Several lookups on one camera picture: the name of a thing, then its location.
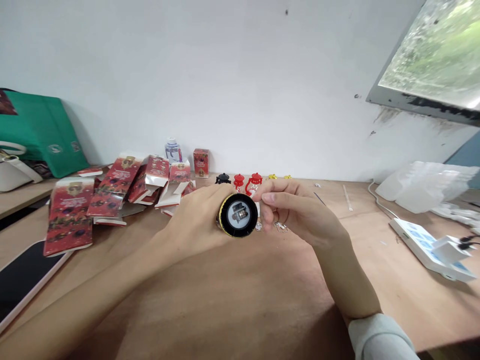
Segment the black phone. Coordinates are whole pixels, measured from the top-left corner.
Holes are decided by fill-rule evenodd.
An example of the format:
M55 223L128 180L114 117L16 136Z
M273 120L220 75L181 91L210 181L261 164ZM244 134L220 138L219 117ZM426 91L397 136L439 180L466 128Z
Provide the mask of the black phone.
M34 243L0 270L0 334L72 254L45 257L44 245Z

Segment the white power strip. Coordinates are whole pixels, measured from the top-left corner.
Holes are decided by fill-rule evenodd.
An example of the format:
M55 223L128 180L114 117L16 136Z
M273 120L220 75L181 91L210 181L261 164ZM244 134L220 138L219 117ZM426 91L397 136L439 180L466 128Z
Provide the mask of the white power strip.
M427 269L440 273L449 280L468 282L477 278L459 261L453 264L441 262L432 252L432 244L437 240L422 226L397 218L389 224ZM449 238L458 242L455 237L449 236Z

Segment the green bag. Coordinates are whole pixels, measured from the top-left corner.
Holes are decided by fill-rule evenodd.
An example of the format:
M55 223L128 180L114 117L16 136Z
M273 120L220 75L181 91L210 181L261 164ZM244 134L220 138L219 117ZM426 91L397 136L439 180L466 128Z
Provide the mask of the green bag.
M48 172L45 167L55 178L89 167L57 97L0 89L0 141L25 146L20 159L41 175Z

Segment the handbag strap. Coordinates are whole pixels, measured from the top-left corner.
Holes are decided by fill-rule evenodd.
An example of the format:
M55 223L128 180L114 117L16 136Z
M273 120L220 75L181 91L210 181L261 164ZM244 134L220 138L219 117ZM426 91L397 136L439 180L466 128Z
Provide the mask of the handbag strap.
M25 146L14 143L14 142L0 141L0 148L2 147L17 149L17 150L2 149L4 152L6 152L9 155L23 155L27 152L27 148Z
M16 167L18 170L32 179L34 183L39 183L43 180L43 178L35 170L25 165L25 163L20 161L19 157L16 155L4 156L3 161Z
M1 147L14 148L18 150L7 150L7 149L2 149ZM23 145L20 145L14 142L0 141L1 160L16 167L18 170L20 170L22 173L24 173L30 179L32 179L34 183L39 183L43 180L43 178L35 170L31 169L30 167L25 165L22 161L20 161L19 157L17 156L17 155L25 154L26 151L27 151L27 148Z

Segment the white wall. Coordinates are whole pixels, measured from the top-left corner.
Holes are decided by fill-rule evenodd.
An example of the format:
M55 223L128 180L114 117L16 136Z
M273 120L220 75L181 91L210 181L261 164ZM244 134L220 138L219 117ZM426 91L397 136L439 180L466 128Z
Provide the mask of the white wall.
M63 99L92 163L175 136L217 172L379 179L477 132L365 102L422 2L2 0L0 87Z

